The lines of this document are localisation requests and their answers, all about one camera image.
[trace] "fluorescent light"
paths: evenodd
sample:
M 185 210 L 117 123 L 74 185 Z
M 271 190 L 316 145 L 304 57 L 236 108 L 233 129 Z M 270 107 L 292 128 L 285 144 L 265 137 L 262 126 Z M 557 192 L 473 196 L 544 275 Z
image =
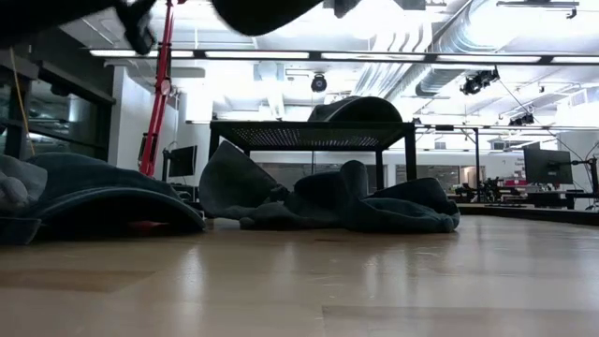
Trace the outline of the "fluorescent light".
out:
M 193 58 L 194 51 L 171 51 L 170 56 L 172 58 Z
M 307 51 L 206 51 L 208 58 L 232 58 L 232 59 L 308 59 L 310 53 Z
M 383 52 L 323 52 L 326 60 L 373 60 L 373 61 L 423 61 L 424 55 L 394 54 Z
M 485 62 L 485 63 L 536 63 L 541 60 L 541 56 L 517 56 L 509 54 L 500 55 L 476 55 L 476 54 L 456 54 L 456 55 L 439 55 L 437 61 L 441 62 Z
M 93 50 L 90 51 L 93 56 L 98 57 L 135 57 L 134 51 L 111 51 L 111 50 Z
M 92 50 L 90 53 L 97 57 L 107 58 L 133 58 L 133 57 L 146 57 L 156 58 L 158 57 L 158 51 L 150 51 L 147 55 L 139 55 L 134 51 L 123 51 L 123 50 Z M 173 58 L 193 58 L 194 51 L 171 51 L 170 55 Z
M 557 56 L 551 60 L 551 63 L 571 63 L 571 64 L 587 64 L 599 63 L 597 56 Z
M 135 51 L 123 51 L 123 50 L 92 50 L 90 53 L 97 57 L 107 58 L 133 58 L 133 57 L 158 57 L 158 51 L 150 51 L 147 55 L 139 55 Z

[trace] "office equipment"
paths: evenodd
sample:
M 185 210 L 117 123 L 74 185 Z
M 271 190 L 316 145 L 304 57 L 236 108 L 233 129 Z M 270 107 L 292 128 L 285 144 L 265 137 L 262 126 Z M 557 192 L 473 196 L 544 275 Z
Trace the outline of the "office equipment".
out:
M 528 183 L 574 183 L 567 151 L 524 149 L 524 165 Z
M 165 158 L 170 162 L 169 177 L 185 177 L 196 174 L 197 146 L 184 147 L 171 152 L 165 151 L 165 153 L 167 153 Z

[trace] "red stand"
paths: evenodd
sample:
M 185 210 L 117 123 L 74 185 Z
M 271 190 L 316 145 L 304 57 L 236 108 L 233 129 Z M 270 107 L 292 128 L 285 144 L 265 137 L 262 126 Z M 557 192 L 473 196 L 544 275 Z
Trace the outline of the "red stand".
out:
M 187 0 L 177 0 L 177 4 L 183 4 Z M 170 50 L 172 40 L 172 30 L 174 23 L 173 15 L 173 0 L 167 0 L 167 17 L 165 18 L 165 33 L 160 44 L 160 52 L 158 53 L 158 68 L 156 70 L 156 85 L 155 99 L 153 102 L 152 119 L 148 128 L 148 137 L 143 148 L 143 156 L 141 157 L 141 166 L 139 171 L 149 177 L 153 176 L 154 166 L 156 163 L 156 149 L 153 149 L 153 144 L 158 146 L 158 135 L 160 127 L 165 115 L 168 95 L 170 94 Z

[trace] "dark blue fabric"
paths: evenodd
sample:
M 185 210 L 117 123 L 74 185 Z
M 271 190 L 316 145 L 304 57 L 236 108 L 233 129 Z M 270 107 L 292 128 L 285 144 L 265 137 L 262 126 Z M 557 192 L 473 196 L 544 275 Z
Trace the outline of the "dark blue fabric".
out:
M 339 172 L 303 178 L 293 192 L 281 193 L 281 186 L 268 173 L 223 142 L 200 181 L 204 182 L 200 183 L 200 202 L 208 205 L 206 211 L 240 220 L 242 229 L 344 227 L 370 232 L 447 233 L 460 222 L 457 205 L 447 199 L 435 179 L 402 183 L 368 197 L 366 167 L 355 160 L 345 163 Z M 237 202 L 240 186 L 245 188 Z M 271 198 L 274 190 L 285 199 Z
M 46 188 L 38 202 L 3 215 L 3 243 L 27 244 L 40 226 L 64 234 L 133 221 L 169 223 L 184 232 L 205 227 L 169 184 L 139 172 L 78 154 L 40 154 L 27 162 L 48 171 Z

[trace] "crumpled blanket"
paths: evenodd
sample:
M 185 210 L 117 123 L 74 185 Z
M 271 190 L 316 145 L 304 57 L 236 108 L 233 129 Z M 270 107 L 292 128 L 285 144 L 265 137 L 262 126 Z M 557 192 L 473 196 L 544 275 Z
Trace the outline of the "crumpled blanket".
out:
M 28 244 L 41 229 L 71 238 L 122 233 L 138 222 L 169 224 L 181 233 L 205 227 L 169 184 L 133 170 L 79 154 L 39 154 L 26 162 L 0 159 L 7 176 L 27 177 L 22 181 L 30 200 L 0 210 L 0 244 Z M 36 175 L 29 171 L 44 173 L 45 188 L 33 183 Z
M 0 211 L 16 211 L 35 202 L 44 192 L 48 171 L 0 154 Z
M 458 206 L 436 179 L 401 183 L 371 196 L 367 191 L 366 167 L 355 160 L 339 172 L 305 177 L 288 191 L 226 141 L 199 182 L 204 210 L 240 220 L 242 229 L 447 233 L 460 222 Z

